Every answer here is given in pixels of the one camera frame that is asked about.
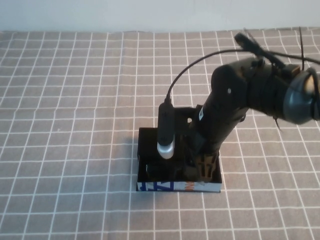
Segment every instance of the table surface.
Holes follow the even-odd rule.
[[[320,29],[302,33],[305,55],[320,59]],[[235,34],[0,33],[0,239],[320,239],[315,121],[279,120],[280,131],[249,110],[221,147],[221,193],[136,192],[139,127],[156,127],[176,75],[238,47]],[[266,49],[301,52],[296,29],[251,34]],[[192,67],[174,106],[203,104],[214,69],[248,56]]]

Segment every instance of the white wall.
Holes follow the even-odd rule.
[[[319,0],[0,0],[0,31],[319,27]]]

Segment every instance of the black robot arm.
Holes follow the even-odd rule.
[[[184,159],[179,174],[190,180],[211,180],[222,143],[245,120],[248,109],[297,125],[320,119],[318,76],[313,68],[286,65],[242,33],[235,40],[242,51],[255,56],[216,68],[203,105],[173,107],[171,85],[159,106],[157,151],[170,162],[178,143]],[[168,174],[174,178],[177,173]]]

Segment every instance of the black wire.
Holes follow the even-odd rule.
[[[301,46],[301,58],[302,58],[302,71],[305,70],[305,55],[304,55],[304,44],[302,42],[301,27],[299,27],[300,32],[300,46]]]
[[[184,68],[178,76],[176,76],[176,78],[173,80],[173,82],[171,83],[166,98],[169,99],[170,98],[170,93],[174,87],[174,85],[176,84],[176,82],[178,81],[178,79],[192,66],[194,66],[195,64],[201,62],[204,59],[207,59],[209,57],[212,57],[214,55],[218,55],[218,54],[223,54],[223,53],[234,53],[234,52],[250,52],[247,50],[243,50],[243,49],[226,49],[226,50],[221,50],[221,51],[216,51],[216,52],[212,52],[209,53],[199,59],[197,59],[196,61],[192,62],[191,64],[189,64],[186,68]],[[298,59],[298,60],[302,60],[304,59],[305,61],[311,62],[311,63],[315,63],[320,65],[320,61],[309,58],[309,57],[301,57],[301,56],[296,56],[296,55],[290,55],[290,54],[285,54],[285,53],[281,53],[281,52],[275,52],[275,51],[265,51],[266,53],[272,54],[272,55],[276,55],[276,56],[281,56],[281,57],[286,57],[286,58],[292,58],[292,59]]]
[[[173,80],[173,82],[171,83],[170,87],[169,87],[169,90],[168,90],[168,93],[166,95],[166,98],[170,98],[170,93],[172,91],[172,88],[174,87],[174,85],[176,84],[176,82],[178,81],[178,79],[182,76],[182,74],[184,74],[189,68],[191,68],[193,65],[201,62],[202,60],[204,59],[207,59],[209,57],[212,57],[214,55],[218,55],[218,54],[224,54],[224,53],[234,53],[234,52],[248,52],[248,51],[245,51],[243,49],[226,49],[226,50],[221,50],[221,51],[216,51],[216,52],[212,52],[212,53],[209,53],[199,59],[197,59],[196,61],[192,62],[191,64],[189,64],[185,69],[183,69],[178,76],[176,76],[176,78]]]

